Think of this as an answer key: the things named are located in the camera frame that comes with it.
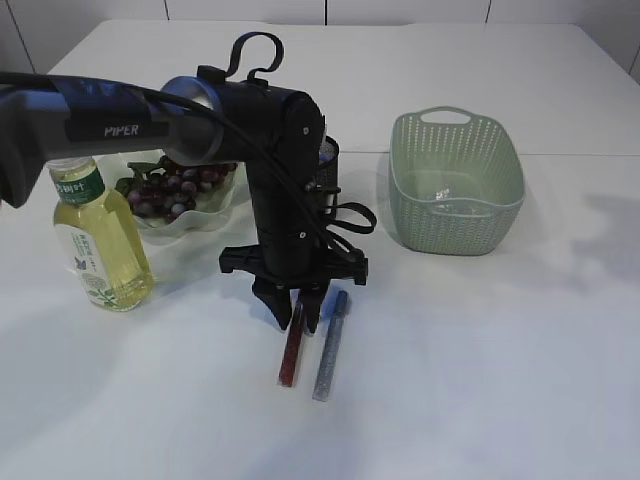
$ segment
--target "table surface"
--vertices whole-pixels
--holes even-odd
[[[397,243],[387,161],[341,156],[342,200],[380,225],[348,236],[371,273],[334,284],[353,303],[326,404],[326,322],[283,389],[285,336],[218,271],[255,240],[248,203],[147,244],[152,300],[111,314],[64,271],[43,176],[0,212],[0,478],[637,479],[640,157],[523,156],[525,204],[479,258]]]
[[[268,78],[311,94],[343,151],[388,151],[399,115],[453,105],[502,122],[520,153],[640,155],[640,86],[571,25],[114,20],[54,73],[160,88],[201,63],[226,69],[233,41],[252,30],[282,38],[285,61]],[[270,42],[254,39],[240,73],[272,57]]]
[[[56,73],[159,87],[198,61],[226,65],[231,39],[256,28],[107,22]],[[274,79],[312,91],[343,146],[382,148],[420,80],[425,106],[468,107],[502,120],[520,150],[573,155],[521,157],[525,204],[478,258],[402,247],[388,156],[341,155],[342,200],[370,205],[380,224],[347,235],[371,272],[366,287],[333,285],[353,304],[326,404],[311,400],[326,321],[304,340],[296,388],[278,387],[285,336],[251,276],[219,273],[223,247],[255,241],[247,202],[218,232],[146,243],[158,286],[141,307],[111,314],[65,272],[43,175],[20,211],[0,210],[0,479],[637,479],[640,156],[594,154],[640,155],[630,130],[638,88],[567,26],[269,30],[288,49]],[[337,55],[344,66],[358,50],[359,66],[340,76],[300,68],[321,38],[336,48],[317,48],[319,61]],[[389,101],[385,86],[401,76],[357,47],[363,38],[396,66],[428,56],[422,79],[393,94],[404,99]],[[483,67],[511,61],[500,76]],[[377,67],[355,94],[365,65]],[[501,94],[510,100],[496,102]]]

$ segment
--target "white fruit bowl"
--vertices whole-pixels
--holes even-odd
[[[133,177],[133,171],[127,167],[130,162],[157,163],[164,153],[161,150],[135,153],[118,153],[96,157],[98,169],[105,185],[114,188],[123,177]],[[188,230],[211,232],[223,227],[231,215],[231,203],[239,187],[246,186],[244,165],[227,175],[225,182],[205,200],[196,200],[196,209],[181,214],[167,224],[163,219],[143,219],[134,215],[141,235],[153,237],[178,237]]]

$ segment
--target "white tile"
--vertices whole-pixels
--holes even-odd
[[[484,22],[488,0],[328,0],[329,25]]]
[[[256,20],[268,23],[324,24],[324,0],[167,0],[172,20]]]
[[[489,22],[574,23],[629,71],[640,45],[638,0],[493,0]]]
[[[5,0],[0,0],[0,70],[31,72],[29,58]]]
[[[100,22],[166,19],[163,0],[12,0],[35,68],[46,73]]]

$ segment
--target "purple grape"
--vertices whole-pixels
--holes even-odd
[[[186,193],[178,192],[173,195],[173,201],[175,203],[186,203],[187,200],[189,200],[189,195]]]
[[[168,196],[164,199],[164,203],[162,206],[165,208],[165,210],[171,210],[171,207],[173,207],[174,203],[176,203],[176,201],[173,199],[173,197]]]
[[[149,217],[153,215],[153,205],[151,205],[151,202],[140,202],[134,205],[133,213],[139,217]]]
[[[151,175],[149,175],[149,184],[152,187],[159,187],[161,183],[162,175],[160,175],[159,173],[152,173]]]
[[[182,179],[177,175],[172,175],[167,179],[167,187],[174,192],[180,190],[180,185],[182,185]]]
[[[211,182],[200,182],[200,191],[201,192],[210,192],[213,190],[213,183]]]
[[[182,215],[187,211],[187,207],[184,203],[176,203],[173,207],[171,207],[171,213],[173,213],[176,217]]]
[[[215,182],[220,174],[212,167],[205,167],[200,172],[200,178],[203,182]]]
[[[129,195],[127,195],[127,200],[129,200],[131,205],[136,205],[142,201],[142,195],[140,195],[138,190],[131,190]]]
[[[196,184],[189,181],[182,182],[180,190],[182,190],[182,193],[186,193],[190,196],[195,196],[198,193],[198,187],[196,187]]]
[[[199,172],[197,168],[189,168],[183,172],[182,179],[190,180],[192,182],[197,182],[198,176],[199,176]]]
[[[159,207],[164,204],[165,196],[162,192],[153,192],[151,195],[151,205]]]

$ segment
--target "plastic basket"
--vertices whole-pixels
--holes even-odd
[[[431,123],[453,112],[466,123]],[[505,237],[524,201],[516,150],[500,123],[454,107],[399,117],[389,162],[391,210],[409,248],[484,255]]]

